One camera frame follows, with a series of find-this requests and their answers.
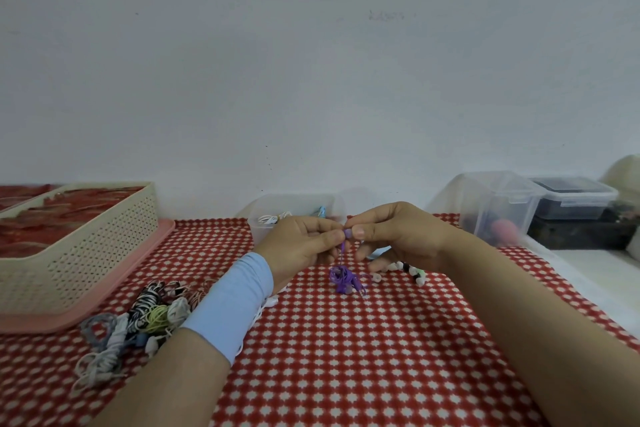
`light blue sleeve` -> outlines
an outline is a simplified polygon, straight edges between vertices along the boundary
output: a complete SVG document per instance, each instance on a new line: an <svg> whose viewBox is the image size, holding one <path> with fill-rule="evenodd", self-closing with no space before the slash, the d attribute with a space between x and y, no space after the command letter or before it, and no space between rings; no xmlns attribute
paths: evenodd
<svg viewBox="0 0 640 427"><path fill-rule="evenodd" d="M233 365L255 314L273 292L273 275L261 255L233 264L182 325L204 337Z"/></svg>

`woven plastic basket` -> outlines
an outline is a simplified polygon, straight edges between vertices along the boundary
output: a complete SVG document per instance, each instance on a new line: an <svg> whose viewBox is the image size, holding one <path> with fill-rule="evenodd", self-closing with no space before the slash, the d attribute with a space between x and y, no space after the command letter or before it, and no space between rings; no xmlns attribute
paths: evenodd
<svg viewBox="0 0 640 427"><path fill-rule="evenodd" d="M66 190L132 186L144 188L42 252L0 259L0 315L68 311L158 229L156 190L149 182L68 184L0 213L16 216Z"/></svg>

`tablecloth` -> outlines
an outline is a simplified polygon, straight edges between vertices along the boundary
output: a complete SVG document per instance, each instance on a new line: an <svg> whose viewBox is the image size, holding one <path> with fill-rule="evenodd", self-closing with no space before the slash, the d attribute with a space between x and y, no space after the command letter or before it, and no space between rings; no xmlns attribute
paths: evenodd
<svg viewBox="0 0 640 427"><path fill-rule="evenodd" d="M444 215L450 222L455 215ZM245 220L178 221L176 230L96 312L128 309L153 279L201 284L252 247ZM547 262L504 248L520 267L610 334L640 343L585 300ZM365 272L353 256L354 271ZM249 331L212 425L542 426L527 388L464 297L444 275L418 287L384 274L366 298L336 294L323 267L294 278ZM89 352L77 327L50 335L0 337L0 425L84 425L146 363L123 356L124 378L71 396L78 358Z"/></svg>

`white wall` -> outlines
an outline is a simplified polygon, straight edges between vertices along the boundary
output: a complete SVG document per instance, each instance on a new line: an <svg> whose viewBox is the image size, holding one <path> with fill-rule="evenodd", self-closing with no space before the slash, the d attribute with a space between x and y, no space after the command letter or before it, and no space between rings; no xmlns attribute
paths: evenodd
<svg viewBox="0 0 640 427"><path fill-rule="evenodd" d="M0 0L0 179L424 206L640 147L639 0Z"/></svg>

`pink tray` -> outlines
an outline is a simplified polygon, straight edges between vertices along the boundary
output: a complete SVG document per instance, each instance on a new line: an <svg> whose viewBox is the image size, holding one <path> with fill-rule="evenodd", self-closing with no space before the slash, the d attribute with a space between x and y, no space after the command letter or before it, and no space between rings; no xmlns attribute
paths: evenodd
<svg viewBox="0 0 640 427"><path fill-rule="evenodd" d="M29 316L27 314L0 315L0 334L52 333L79 323L90 316L93 309L105 300L147 258L147 255L160 245L174 228L174 220L158 220L158 229L66 312L62 314L39 314L37 316Z"/></svg>

